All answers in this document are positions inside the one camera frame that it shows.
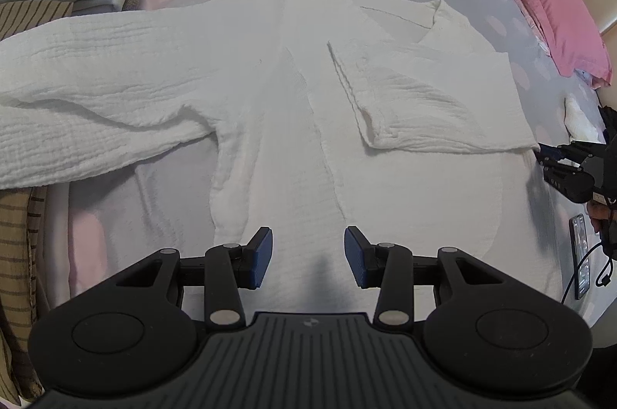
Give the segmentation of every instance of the bed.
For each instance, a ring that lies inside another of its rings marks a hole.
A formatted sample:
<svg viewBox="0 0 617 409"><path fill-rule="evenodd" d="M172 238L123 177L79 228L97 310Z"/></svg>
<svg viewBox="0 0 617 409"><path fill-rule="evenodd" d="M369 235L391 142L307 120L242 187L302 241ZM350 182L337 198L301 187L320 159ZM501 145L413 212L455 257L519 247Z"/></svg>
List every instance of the bed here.
<svg viewBox="0 0 617 409"><path fill-rule="evenodd" d="M141 0L140 6L153 10L206 1ZM537 141L549 145L568 142L563 123L566 95L573 95L588 119L602 130L596 92L579 77L559 76L514 0L446 2L467 16L471 25L497 51L509 54L524 115ZM371 16L372 12L367 10L366 13ZM617 28L611 30L611 25L609 18L603 16L600 30L605 34L607 46L615 52ZM610 89L606 94L605 103L610 104ZM53 201L49 202L52 211L46 215L43 255L50 305L58 306L164 247L176 247L183 257L203 255L214 239L209 194L216 166L217 141L215 137L206 137L103 176L53 186L49 192ZM568 219L583 212L583 207L568 202L548 188L529 153L504 154L502 187L499 219L487 219L487 213L479 211L477 218L465 225L497 223L493 243L479 255L533 288L561 298L573 269ZM450 215L446 211L443 216L447 219ZM443 239L441 233L436 229L434 251L444 245L457 245L456 226L445 232L447 239ZM587 233L593 243L595 235L589 224ZM413 250L413 227L406 236ZM342 251L342 245L335 249ZM306 259L304 274L279 274L270 284L266 279L264 288L259 291L243 294L249 317L258 309L370 313L376 293L365 294L368 298L362 303L350 299L338 284L340 279L351 280L353 284L351 274L332 279L328 250L332 249L314 247L305 253L288 255L294 260ZM434 251L420 255L434 255ZM604 255L594 254L590 263L592 275L596 275L604 263ZM296 289L297 293L285 292L282 290L285 286ZM615 282L603 289L592 286L584 300L569 298L567 304L592 326L615 300L616 286ZM183 309L195 319L202 318L202 292L186 289ZM416 319L422 319L434 307L431 289L418 289L416 297Z"/></svg>

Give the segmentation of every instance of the black cable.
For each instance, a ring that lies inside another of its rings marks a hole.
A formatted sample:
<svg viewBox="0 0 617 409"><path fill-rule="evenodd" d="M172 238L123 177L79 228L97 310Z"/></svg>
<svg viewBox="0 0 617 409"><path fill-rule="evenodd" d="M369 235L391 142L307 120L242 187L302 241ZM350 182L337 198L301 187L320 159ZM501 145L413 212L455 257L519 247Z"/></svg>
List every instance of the black cable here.
<svg viewBox="0 0 617 409"><path fill-rule="evenodd" d="M610 266L609 274L606 277L604 277L602 280L600 280L600 277L604 274L604 272L607 270L609 266ZM613 258L609 258L609 260L607 261L607 264L604 265L604 268L602 268L602 271L599 273L598 277L596 278L595 286L596 287L607 286L612 276L613 276Z"/></svg>
<svg viewBox="0 0 617 409"><path fill-rule="evenodd" d="M607 206L609 206L609 199L607 198L606 195L604 195L604 201L606 202ZM613 222L613 217L615 215L615 211L613 209L611 209L609 207L611 213L609 214L609 233L610 233L610 227L611 227L611 223ZM602 275L604 275L604 272L607 270L607 267L610 266L610 270L609 270L609 274L606 275L605 277L603 277L602 279L600 279L600 277ZM604 267L602 268L602 271L600 272L600 274L598 275L598 277L595 280L595 286L596 287L606 287L607 285L609 285L610 281L611 281L611 277L613 276L613 258L609 257L609 260L607 261L607 264L604 265Z"/></svg>
<svg viewBox="0 0 617 409"><path fill-rule="evenodd" d="M587 254L585 254L582 257L581 262L578 264L578 266L575 269L575 272L572 273L572 278L570 278L568 286L566 287L566 292L563 293L563 298L561 298L561 304L564 304L566 302L566 296L568 295L568 291L570 290L570 287L572 287L572 283L575 281L576 275L578 275L579 269L581 269L581 266L583 265L585 260L590 256L590 254L593 251L595 251L598 247L601 247L601 246L602 246L602 242L595 244L591 249L587 251Z"/></svg>
<svg viewBox="0 0 617 409"><path fill-rule="evenodd" d="M604 196L604 200L605 200L605 202L607 203L607 206L608 206L609 205L609 200L606 197L606 195ZM610 209L610 211L611 211L611 213L609 215L609 229L610 229L611 223L613 222L613 217L615 215L615 211L613 209ZM585 260L591 255L591 253L593 251L595 251L601 245L602 245L602 242L595 244L591 249L589 249L587 251L587 254L585 254L584 257L581 259L581 262L576 267L575 272L572 273L572 278L570 278L568 286L566 287L566 291L563 293L563 297L561 298L561 304L565 303L566 297L568 296L568 292L570 291L570 287L572 287L572 284L575 281L576 275L578 274L579 269L581 269L581 266L583 265ZM600 280L600 277L604 274L604 272L607 270L607 267L609 267L609 266L610 266L609 274L606 275L604 278L602 278L602 280ZM604 265L604 268L602 268L602 271L600 272L600 274L598 275L598 277L595 280L595 286L596 287L607 286L609 284L612 276L613 276L613 258L609 257L609 260L607 261L607 264Z"/></svg>

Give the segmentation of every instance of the blue finger pad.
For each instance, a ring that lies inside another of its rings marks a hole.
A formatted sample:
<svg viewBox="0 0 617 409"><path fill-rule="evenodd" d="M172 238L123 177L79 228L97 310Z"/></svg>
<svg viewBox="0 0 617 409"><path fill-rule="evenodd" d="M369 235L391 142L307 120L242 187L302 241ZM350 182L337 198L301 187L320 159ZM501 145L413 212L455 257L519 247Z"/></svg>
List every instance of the blue finger pad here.
<svg viewBox="0 0 617 409"><path fill-rule="evenodd" d="M559 160L563 160L563 153L561 152L561 150L553 146L547 146L545 144L540 144L540 154L542 156L548 156L549 158L552 158L556 162L559 162Z"/></svg>
<svg viewBox="0 0 617 409"><path fill-rule="evenodd" d="M253 256L253 268L251 269L251 283L257 288L261 286L263 277L270 264L272 257L272 230L269 230L263 238Z"/></svg>
<svg viewBox="0 0 617 409"><path fill-rule="evenodd" d="M352 235L349 229L345 230L345 257L349 263L351 271L354 273L356 284L359 287L366 287L366 268L364 266L364 254L360 244Z"/></svg>

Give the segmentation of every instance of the phone screen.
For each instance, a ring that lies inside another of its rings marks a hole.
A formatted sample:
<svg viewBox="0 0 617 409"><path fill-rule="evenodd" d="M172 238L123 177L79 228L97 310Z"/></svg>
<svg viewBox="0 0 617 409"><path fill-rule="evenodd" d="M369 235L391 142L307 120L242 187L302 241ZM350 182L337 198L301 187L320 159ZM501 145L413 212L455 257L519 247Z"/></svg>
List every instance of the phone screen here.
<svg viewBox="0 0 617 409"><path fill-rule="evenodd" d="M582 214L570 219L570 238L572 240L572 259L576 271L576 267L588 251L587 229L585 229L585 217ZM575 274L575 298L581 299L589 290L589 286L589 258L587 258Z"/></svg>

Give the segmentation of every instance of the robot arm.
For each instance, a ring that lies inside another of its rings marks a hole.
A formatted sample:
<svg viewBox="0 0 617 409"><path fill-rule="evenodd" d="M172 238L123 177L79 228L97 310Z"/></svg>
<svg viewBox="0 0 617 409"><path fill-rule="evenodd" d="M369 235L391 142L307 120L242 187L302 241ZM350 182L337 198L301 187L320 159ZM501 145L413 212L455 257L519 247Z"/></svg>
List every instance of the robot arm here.
<svg viewBox="0 0 617 409"><path fill-rule="evenodd" d="M535 153L544 181L567 199L574 203L593 199L617 210L617 139L608 145L573 141L555 148L540 144ZM561 163L564 159L577 165ZM617 260L617 222L602 222L600 240L604 254Z"/></svg>
<svg viewBox="0 0 617 409"><path fill-rule="evenodd" d="M353 277L381 288L372 321L260 312L247 325L238 288L260 286L272 243L264 227L203 258L162 249L52 310L30 335L46 389L33 407L590 407L573 391L592 351L582 318L453 247L415 257L351 226ZM425 321L414 285L434 289ZM180 309L183 286L204 286L203 322Z"/></svg>

